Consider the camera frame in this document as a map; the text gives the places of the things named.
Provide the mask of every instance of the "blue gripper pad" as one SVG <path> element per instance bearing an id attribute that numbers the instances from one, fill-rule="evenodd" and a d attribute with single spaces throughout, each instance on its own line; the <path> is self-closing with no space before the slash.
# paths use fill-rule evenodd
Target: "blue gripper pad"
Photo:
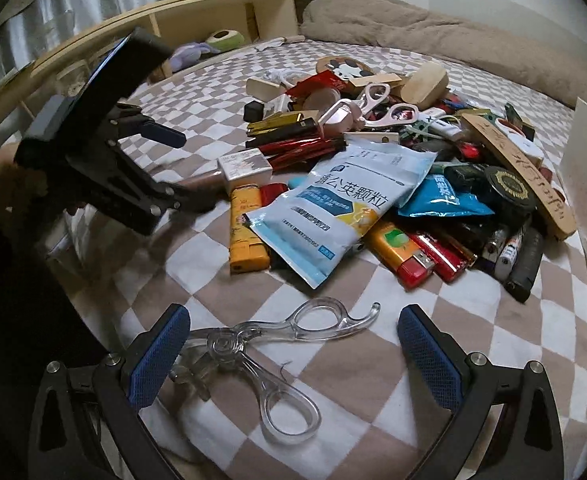
<path id="1" fill-rule="evenodd" d="M 403 351 L 416 363 L 436 402 L 455 412 L 462 403 L 468 377 L 464 351 L 451 336 L 440 332 L 417 304 L 407 305 L 400 312 L 398 337 Z M 443 344 L 450 352 L 445 353 Z"/>
<path id="2" fill-rule="evenodd" d="M 151 330 L 131 343 L 122 367 L 122 386 L 136 411 L 153 403 L 190 330 L 189 311 L 174 303 Z"/>

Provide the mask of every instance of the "pile of objects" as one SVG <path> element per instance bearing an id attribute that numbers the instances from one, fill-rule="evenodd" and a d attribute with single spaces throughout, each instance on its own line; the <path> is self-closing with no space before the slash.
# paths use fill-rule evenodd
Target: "pile of objects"
<path id="1" fill-rule="evenodd" d="M 529 121 L 448 83 L 435 62 L 406 76 L 346 57 L 249 78 L 246 150 L 183 183 L 230 195 L 230 271 L 287 266 L 316 288 L 366 246 L 407 289 L 474 268 L 524 303 L 573 215 Z M 306 175 L 270 184 L 282 170 Z"/>

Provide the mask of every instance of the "yellow lighter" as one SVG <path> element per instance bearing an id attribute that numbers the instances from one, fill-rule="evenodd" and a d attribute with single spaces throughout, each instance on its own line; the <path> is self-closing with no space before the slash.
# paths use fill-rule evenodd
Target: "yellow lighter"
<path id="1" fill-rule="evenodd" d="M 244 213 L 262 207 L 260 189 L 243 186 L 231 192 L 231 243 L 228 247 L 232 274 L 269 268 L 270 259 L 262 240 L 244 225 Z"/>

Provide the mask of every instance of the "bed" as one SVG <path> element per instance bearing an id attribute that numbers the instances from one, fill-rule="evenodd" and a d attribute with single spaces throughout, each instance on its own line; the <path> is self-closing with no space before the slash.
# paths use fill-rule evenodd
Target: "bed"
<path id="1" fill-rule="evenodd" d="M 317 59 L 352 56 L 374 70 L 411 72 L 429 56 L 372 46 L 322 43 L 251 49 L 187 74 L 177 73 L 136 96 L 146 114 L 185 133 L 181 149 L 130 137 L 122 148 L 157 179 L 178 181 L 211 170 L 216 158 L 243 148 L 242 108 L 247 77 L 269 68 L 313 72 Z M 560 162 L 573 112 L 550 97 L 462 64 L 440 61 L 450 86 L 502 107 L 508 100 L 537 128 L 536 144 L 551 169 Z M 288 175 L 274 176 L 286 182 Z M 166 216 L 149 238 L 91 208 L 70 218 L 81 279 L 67 291 L 84 321 L 110 349 L 127 346 L 166 307 L 184 304 L 192 328 L 281 320 L 314 296 L 342 301 L 353 317 L 371 303 L 381 314 L 366 331 L 322 343 L 267 343 L 252 356 L 315 400 L 323 415 L 318 434 L 297 446 L 273 444 L 259 423 L 256 398 L 239 378 L 221 375 L 208 402 L 185 399 L 167 381 L 160 402 L 143 413 L 161 446 L 194 460 L 188 442 L 233 480 L 404 478 L 444 425 L 416 371 L 407 367 L 395 323 L 418 303 L 467 351 L 497 365 L 540 360 L 551 380 L 565 446 L 565 477 L 587 459 L 587 267 L 578 234 L 550 242 L 531 298 L 513 300 L 492 278 L 468 270 L 451 285 L 433 275 L 406 292 L 368 251 L 346 258 L 317 290 L 286 271 L 230 276 L 228 202 L 205 215 Z M 477 468 L 497 420 L 492 412 L 461 478 Z M 286 420 L 288 414 L 281 416 Z"/>

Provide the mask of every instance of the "blue textured pad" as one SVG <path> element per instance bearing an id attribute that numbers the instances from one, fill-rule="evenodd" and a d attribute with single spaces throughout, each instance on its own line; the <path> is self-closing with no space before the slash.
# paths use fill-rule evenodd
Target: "blue textured pad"
<path id="1" fill-rule="evenodd" d="M 136 411 L 150 406 L 189 337 L 189 311 L 178 308 L 131 374 L 129 403 Z"/>
<path id="2" fill-rule="evenodd" d="M 405 307 L 398 320 L 400 344 L 416 363 L 435 401 L 455 412 L 462 402 L 461 377 L 413 311 Z"/>

